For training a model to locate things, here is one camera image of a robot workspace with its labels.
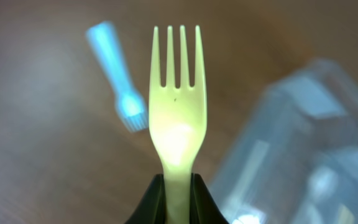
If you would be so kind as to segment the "thick white plastic fork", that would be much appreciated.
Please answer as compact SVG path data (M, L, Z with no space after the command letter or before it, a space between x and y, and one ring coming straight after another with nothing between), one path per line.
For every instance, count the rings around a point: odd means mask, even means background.
M148 128L145 101L132 82L113 24L103 21L90 27L86 39L114 92L114 105L120 120L132 133Z

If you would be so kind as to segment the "yellow plastic fork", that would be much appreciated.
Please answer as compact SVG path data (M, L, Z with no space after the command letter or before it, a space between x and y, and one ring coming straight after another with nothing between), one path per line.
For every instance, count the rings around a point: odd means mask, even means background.
M180 27L180 86L175 86L173 28L167 28L166 84L161 84L158 27L154 28L149 131L163 167L165 221L190 222L191 171L207 129L207 93L200 27L195 27L195 84L190 85L185 26Z

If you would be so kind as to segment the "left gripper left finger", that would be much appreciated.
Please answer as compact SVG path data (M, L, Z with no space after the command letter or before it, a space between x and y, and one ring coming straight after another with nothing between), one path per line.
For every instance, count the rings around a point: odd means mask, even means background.
M164 224L165 211L163 174L157 174L125 224Z

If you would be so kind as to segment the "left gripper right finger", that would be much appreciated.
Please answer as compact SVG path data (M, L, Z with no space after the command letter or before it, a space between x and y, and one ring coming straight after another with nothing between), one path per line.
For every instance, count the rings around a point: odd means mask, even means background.
M190 196L190 224L228 224L199 174L191 176Z

